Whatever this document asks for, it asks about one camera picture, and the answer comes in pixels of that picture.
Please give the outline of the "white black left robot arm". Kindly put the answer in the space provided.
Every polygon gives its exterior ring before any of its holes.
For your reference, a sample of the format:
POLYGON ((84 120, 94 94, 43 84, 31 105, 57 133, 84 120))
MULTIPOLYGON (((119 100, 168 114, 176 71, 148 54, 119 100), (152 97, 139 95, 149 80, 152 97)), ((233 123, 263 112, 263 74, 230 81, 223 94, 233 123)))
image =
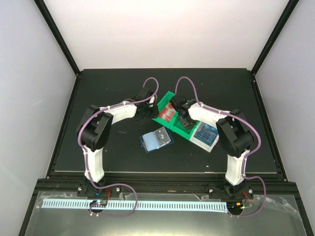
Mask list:
POLYGON ((101 196, 106 189, 102 180, 103 148, 106 145, 113 124, 125 119, 158 116, 157 93, 142 88, 133 98, 107 106, 90 105, 77 128, 77 141, 81 147, 85 162, 85 177, 90 180, 88 190, 94 196, 101 196))

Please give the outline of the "black card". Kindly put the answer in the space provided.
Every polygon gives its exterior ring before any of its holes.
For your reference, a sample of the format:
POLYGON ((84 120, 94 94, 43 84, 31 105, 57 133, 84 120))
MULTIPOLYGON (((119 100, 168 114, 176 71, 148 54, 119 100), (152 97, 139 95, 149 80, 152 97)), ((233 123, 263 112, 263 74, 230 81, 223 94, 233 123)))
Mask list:
POLYGON ((159 129, 157 129, 154 133, 155 133, 157 141, 161 147, 164 145, 167 145, 171 142, 171 138, 170 138, 165 127, 161 127, 159 129))

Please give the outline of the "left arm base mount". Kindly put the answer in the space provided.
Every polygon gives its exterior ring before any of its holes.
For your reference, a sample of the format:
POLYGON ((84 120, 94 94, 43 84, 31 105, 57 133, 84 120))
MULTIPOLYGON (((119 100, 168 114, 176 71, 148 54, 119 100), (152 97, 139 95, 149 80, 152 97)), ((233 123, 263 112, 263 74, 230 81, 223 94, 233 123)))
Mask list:
POLYGON ((87 197, 87 198, 109 198, 115 197, 120 193, 122 189, 121 185, 115 185, 112 187, 107 187, 106 189, 95 188, 90 181, 82 181, 77 190, 78 197, 87 197))

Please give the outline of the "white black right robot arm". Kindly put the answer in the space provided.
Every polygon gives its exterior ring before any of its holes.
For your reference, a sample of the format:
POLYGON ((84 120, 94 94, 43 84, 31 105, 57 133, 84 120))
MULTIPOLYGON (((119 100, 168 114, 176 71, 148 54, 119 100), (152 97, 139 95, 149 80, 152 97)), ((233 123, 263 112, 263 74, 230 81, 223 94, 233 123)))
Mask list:
POLYGON ((229 198, 236 198, 241 192, 241 182, 246 179, 245 168, 247 157, 261 146, 258 132, 250 125, 239 110, 222 111, 192 99, 186 100, 181 95, 174 95, 170 104, 177 112, 178 121, 185 130, 192 130, 196 123, 208 125, 204 132, 210 137, 201 136, 198 141, 210 146, 209 141, 215 139, 217 133, 221 147, 227 153, 227 170, 224 193, 229 198))

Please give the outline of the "blue leather card holder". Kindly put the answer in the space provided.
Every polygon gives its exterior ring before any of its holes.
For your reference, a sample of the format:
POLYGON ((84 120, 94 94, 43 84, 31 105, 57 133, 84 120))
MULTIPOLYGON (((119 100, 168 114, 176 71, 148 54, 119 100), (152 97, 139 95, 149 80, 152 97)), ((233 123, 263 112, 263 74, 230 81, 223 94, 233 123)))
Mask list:
POLYGON ((146 133, 140 137, 140 146, 145 150, 146 153, 149 153, 149 152, 152 152, 152 151, 155 151, 155 150, 158 150, 160 148, 163 148, 163 147, 166 147, 168 145, 173 144, 174 139, 171 136, 170 130, 167 128, 166 128, 166 130, 167 130, 167 132, 171 138, 171 142, 169 144, 161 147, 157 141, 157 138, 156 138, 154 131, 152 131, 152 132, 146 133))

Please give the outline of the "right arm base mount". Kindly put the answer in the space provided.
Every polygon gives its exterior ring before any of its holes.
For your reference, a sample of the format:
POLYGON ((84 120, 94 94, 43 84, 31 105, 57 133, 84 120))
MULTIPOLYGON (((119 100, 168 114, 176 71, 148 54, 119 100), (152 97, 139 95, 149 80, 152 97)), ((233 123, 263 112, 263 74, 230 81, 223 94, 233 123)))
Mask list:
POLYGON ((205 187, 210 198, 222 200, 253 199, 252 189, 245 182, 232 186, 228 182, 212 182, 205 187))

